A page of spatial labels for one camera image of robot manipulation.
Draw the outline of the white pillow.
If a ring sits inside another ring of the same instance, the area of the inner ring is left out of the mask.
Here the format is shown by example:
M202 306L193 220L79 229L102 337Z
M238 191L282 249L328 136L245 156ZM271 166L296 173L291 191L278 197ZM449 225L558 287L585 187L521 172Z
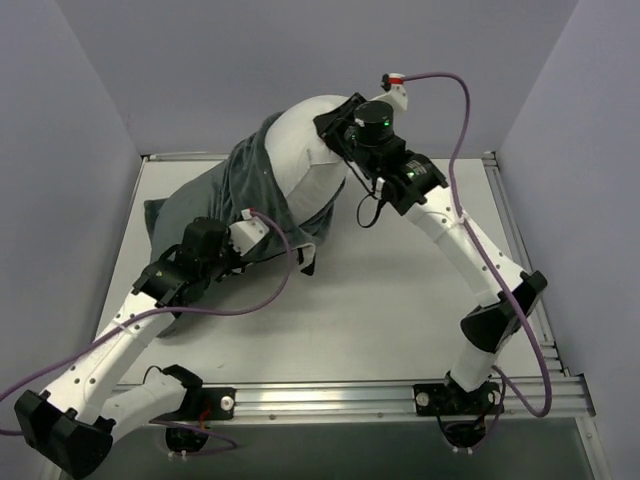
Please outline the white pillow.
M265 149L273 176L296 224L327 207L347 175L343 159L317 134L314 118L345 103L340 95L320 95L287 109L268 128Z

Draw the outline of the zebra and grey plush pillowcase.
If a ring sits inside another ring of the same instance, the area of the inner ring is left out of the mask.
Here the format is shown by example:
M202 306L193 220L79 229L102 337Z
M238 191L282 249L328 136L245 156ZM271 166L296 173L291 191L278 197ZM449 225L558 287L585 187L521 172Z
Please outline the zebra and grey plush pillowcase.
M334 204L344 187L343 162L302 165L267 148L267 134L281 115L273 114L229 157L183 184L171 196L144 203L150 260L180 243L186 226L199 217L231 225L241 211L267 215L285 233L301 273L316 270L316 253L329 233Z

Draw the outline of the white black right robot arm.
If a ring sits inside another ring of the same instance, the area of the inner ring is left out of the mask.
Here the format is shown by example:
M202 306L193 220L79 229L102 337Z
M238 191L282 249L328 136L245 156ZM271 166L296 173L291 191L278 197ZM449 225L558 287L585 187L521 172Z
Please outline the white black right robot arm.
M313 122L329 149L370 181L382 204L391 205L434 242L474 295L477 307L460 322L466 344L443 390L450 409L469 411L479 402L479 388L499 353L518 331L518 316L535 310L546 278L539 271L526 272L465 212L457 211L444 173L395 134L390 104L354 94Z

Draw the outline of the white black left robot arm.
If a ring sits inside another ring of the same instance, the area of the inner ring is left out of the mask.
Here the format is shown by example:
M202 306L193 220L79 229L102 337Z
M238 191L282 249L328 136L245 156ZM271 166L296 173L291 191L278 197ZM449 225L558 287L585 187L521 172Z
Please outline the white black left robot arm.
M151 418L170 412L194 417L202 382L179 366L128 394L111 394L151 341L268 232L250 210L231 225L204 217L188 224L181 241L142 270L90 350L66 362L65 372L41 392L18 397L14 411L26 443L72 478L84 479L118 439Z

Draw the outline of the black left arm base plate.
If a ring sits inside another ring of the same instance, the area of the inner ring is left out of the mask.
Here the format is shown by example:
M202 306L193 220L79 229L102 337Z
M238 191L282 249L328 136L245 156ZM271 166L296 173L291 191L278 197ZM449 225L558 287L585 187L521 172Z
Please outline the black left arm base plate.
M188 390L178 410L159 417L163 421L226 421L234 417L237 390L230 386Z

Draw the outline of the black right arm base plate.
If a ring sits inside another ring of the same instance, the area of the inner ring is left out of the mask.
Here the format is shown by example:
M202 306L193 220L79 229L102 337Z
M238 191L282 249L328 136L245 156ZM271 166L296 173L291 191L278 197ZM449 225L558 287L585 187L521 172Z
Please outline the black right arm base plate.
M471 392L455 383L417 383L412 386L416 414L424 417L481 416L502 413L501 394L495 382L485 382Z

